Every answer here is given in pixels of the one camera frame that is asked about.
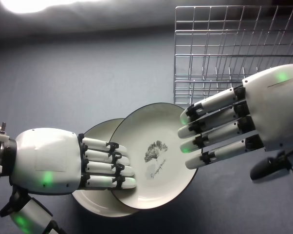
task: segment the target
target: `ceramic plate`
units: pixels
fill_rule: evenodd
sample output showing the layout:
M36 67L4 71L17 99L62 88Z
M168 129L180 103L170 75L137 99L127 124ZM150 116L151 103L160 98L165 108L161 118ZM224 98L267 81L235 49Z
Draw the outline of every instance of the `ceramic plate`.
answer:
M169 103L144 106L130 114L116 129L111 142L127 148L135 170L137 187L113 191L125 205L136 209L155 208L178 196L197 170L185 166L178 137L183 109Z
M123 118L119 118L100 123L88 130L85 137L109 141L122 121ZM122 217L138 211L119 202L108 190L77 190L73 193L73 196L85 209L102 216Z

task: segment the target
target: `plate rim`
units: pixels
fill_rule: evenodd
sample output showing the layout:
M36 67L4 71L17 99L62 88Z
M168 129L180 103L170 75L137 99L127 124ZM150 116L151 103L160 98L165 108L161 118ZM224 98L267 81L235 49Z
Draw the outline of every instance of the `plate rim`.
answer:
M109 121L113 121L113 120L119 120L119 119L122 120L122 121L120 122L120 124L125 120L125 118L113 118L113 119L108 119L108 120L106 120L106 121L103 121L103 122L101 122L101 123L98 123L98 124L94 125L94 126L91 127L90 129L88 129L84 134L86 134L87 132L89 132L91 129L93 129L93 128L99 126L100 124L103 124L103 123L106 123L106 122L109 122ZM89 198L87 198L87 197L85 196L85 194L83 193L82 190L76 190L75 192L78 192L78 191L80 191L80 193L77 193L77 194L72 193L72 196L74 197L74 199L77 201L77 203L78 203L80 206L82 206L84 209L86 209L87 211L91 212L91 213L94 214L94 215L98 215L98 216L102 216L102 217L108 217L108 218L121 218L121 217L128 217L128 216L131 216L131 215L133 215L133 214L139 212L139 209L136 209L135 212L132 212L132 213L130 213L130 214L128 213L128 214L125 214L125 215L116 215L116 216L109 216L109 215L105 215L105 214L98 214L98 213L95 213L95 212L93 212L90 208L84 206L84 204L86 203L85 201L82 201L82 204L80 203L80 201L78 201L79 199L82 199L82 197L84 197L85 199L88 199L88 200L89 200Z
M150 106L150 105L155 105L155 104L169 104L169 105L173 105L173 106L177 106L179 108L181 108L182 110L184 110L184 108L182 108L181 106L178 106L176 104L173 104L173 103L168 103L168 102L156 102L156 103L151 103L151 104L148 104L148 105L144 105L140 108L138 108L137 110L133 111L132 113L130 113L128 116L126 116L126 118L124 118L124 120L117 126L117 128L115 129L114 133L112 134L111 138L110 138L110 142L111 142L111 139L113 138L115 132L117 131L117 129L119 128L119 126L121 126L121 124L129 117L131 116L133 113L139 111L140 109L144 108L144 107L147 107L147 106ZM160 206L156 206L156 207L152 207L152 208L136 208L136 207L132 207L132 206L129 206L127 204L125 204L124 202L122 202L120 199L118 199L118 197L114 194L113 190L111 190L110 192L113 194L113 196L119 201L121 202L122 204L124 204L125 206L128 206L128 207L131 207L131 208L134 208L134 209L137 209L139 211L141 210L153 210L153 209L156 209L156 208L159 208L159 207L162 207L162 206L166 206L168 203L170 203L171 201L175 200L176 198L178 198L188 187L189 185L191 184L191 182L193 181L193 179L195 178L196 176L196 173L198 171L198 168L195 170L195 173L193 174L191 180L188 182L188 184L185 186L185 188L176 196L174 197L173 199L171 199L170 201L160 205Z

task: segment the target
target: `metal dish rack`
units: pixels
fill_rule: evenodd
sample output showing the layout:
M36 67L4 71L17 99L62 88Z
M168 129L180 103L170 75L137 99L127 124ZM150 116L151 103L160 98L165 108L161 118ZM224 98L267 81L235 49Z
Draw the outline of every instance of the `metal dish rack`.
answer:
M293 63L293 6L176 8L174 103L190 105Z

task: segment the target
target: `robot finger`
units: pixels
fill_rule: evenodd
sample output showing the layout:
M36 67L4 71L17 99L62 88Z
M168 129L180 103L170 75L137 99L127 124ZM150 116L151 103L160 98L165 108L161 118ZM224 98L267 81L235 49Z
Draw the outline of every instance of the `robot finger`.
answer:
M137 186L136 180L124 176L83 175L80 190L105 190L105 189L132 189Z
M89 162L85 168L86 173L110 174L121 176L133 176L134 170L132 167L124 166L123 164L108 164L104 162Z
M82 143L87 145L89 149L94 149L94 150L98 149L98 150L106 150L106 151L108 151L111 148L111 143L110 142L106 142L106 141L103 141L103 140L92 139L92 138L88 138L88 137L83 138ZM117 145L115 147L115 151L120 152L123 155L127 154L126 147L124 147L122 145L119 145L119 144L115 144L115 145Z
M217 161L225 160L245 152L263 148L264 145L259 135L247 137L243 140L236 141L212 151L202 152L185 162L188 169L196 169L202 166L214 163Z
M218 94L190 105L180 115L181 123L189 124L199 119L206 113L232 105L243 99L245 99L245 88L243 86L224 90Z
M210 132L200 134L181 144L180 149L184 153L190 153L218 142L237 137L241 134L255 130L250 116L238 119L234 123L225 125Z
M188 138L249 115L246 101L202 117L178 130L179 138Z
M96 150L87 150L85 152L84 158L87 158L89 161L94 162L105 162L105 163L112 163L113 157L111 154L102 151ZM116 163L121 163L125 166L129 166L130 162L129 159L125 156L118 157Z

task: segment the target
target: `back of robotic hand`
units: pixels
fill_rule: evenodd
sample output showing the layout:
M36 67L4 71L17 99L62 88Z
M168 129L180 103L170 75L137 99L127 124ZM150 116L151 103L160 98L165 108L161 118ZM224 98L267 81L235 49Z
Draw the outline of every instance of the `back of robotic hand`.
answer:
M251 179L267 176L280 169L292 169L288 156L293 151L293 64L274 67L242 80L242 85L192 104L180 116L185 124L179 129L181 151L201 150L186 162L195 169L245 152L265 148L282 150L251 171ZM204 147L256 130L257 134L220 148Z
M0 127L0 177L13 186L0 216L9 215L24 233L64 234L52 214L29 194L65 195L75 190L136 187L127 149L113 142L52 128L31 129L16 140Z

